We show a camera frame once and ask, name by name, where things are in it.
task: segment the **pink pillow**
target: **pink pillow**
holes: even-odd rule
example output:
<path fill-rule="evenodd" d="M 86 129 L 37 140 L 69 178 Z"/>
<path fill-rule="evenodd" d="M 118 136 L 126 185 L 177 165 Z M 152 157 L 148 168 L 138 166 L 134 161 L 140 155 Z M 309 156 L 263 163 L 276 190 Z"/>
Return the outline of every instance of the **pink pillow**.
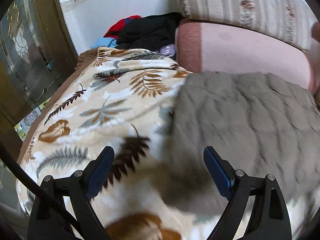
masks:
<path fill-rule="evenodd" d="M 177 61 L 189 71 L 263 72 L 314 92 L 314 75 L 304 53 L 255 31 L 183 20 L 177 35 Z"/>

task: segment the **wrinkled gray fabric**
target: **wrinkled gray fabric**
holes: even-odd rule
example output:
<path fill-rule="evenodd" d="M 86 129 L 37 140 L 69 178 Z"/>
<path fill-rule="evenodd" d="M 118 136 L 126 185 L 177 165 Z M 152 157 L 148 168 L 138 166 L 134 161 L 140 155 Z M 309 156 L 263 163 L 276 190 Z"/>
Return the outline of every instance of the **wrinkled gray fabric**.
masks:
<path fill-rule="evenodd" d="M 220 196 L 203 162 L 213 146 L 249 176 L 274 174 L 287 201 L 319 182 L 320 113 L 312 95 L 263 73 L 190 74 L 174 110 L 166 204 L 216 215 Z"/>

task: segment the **striped pillow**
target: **striped pillow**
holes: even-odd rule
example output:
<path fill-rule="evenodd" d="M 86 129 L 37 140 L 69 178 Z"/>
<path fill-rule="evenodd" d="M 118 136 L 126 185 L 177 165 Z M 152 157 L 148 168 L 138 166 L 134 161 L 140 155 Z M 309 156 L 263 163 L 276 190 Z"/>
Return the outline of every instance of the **striped pillow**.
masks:
<path fill-rule="evenodd" d="M 316 17 L 302 0 L 180 0 L 184 16 L 251 29 L 299 49 L 310 47 Z"/>

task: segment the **white wall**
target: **white wall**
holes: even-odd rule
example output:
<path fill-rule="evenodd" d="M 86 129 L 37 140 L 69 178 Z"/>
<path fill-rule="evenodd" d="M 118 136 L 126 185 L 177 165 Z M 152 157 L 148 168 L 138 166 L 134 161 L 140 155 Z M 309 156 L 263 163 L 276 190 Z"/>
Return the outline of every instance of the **white wall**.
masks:
<path fill-rule="evenodd" d="M 60 0 L 78 54 L 90 49 L 118 20 L 181 11 L 178 0 Z"/>

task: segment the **silver bolt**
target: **silver bolt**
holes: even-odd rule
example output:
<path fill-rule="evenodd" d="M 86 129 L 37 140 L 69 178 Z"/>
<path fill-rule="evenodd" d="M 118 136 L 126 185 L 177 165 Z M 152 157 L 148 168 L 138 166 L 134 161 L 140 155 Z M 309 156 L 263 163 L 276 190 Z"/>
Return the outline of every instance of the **silver bolt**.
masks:
<path fill-rule="evenodd" d="M 244 171 L 236 170 L 236 175 L 242 177 L 244 175 Z"/>
<path fill-rule="evenodd" d="M 268 179 L 275 180 L 275 176 L 273 176 L 272 174 L 268 174 Z"/>
<path fill-rule="evenodd" d="M 81 175 L 82 175 L 82 171 L 76 171 L 75 173 L 74 173 L 74 175 L 76 176 L 76 177 L 80 177 Z"/>
<path fill-rule="evenodd" d="M 43 178 L 44 181 L 49 181 L 51 179 L 51 175 L 47 175 Z"/>

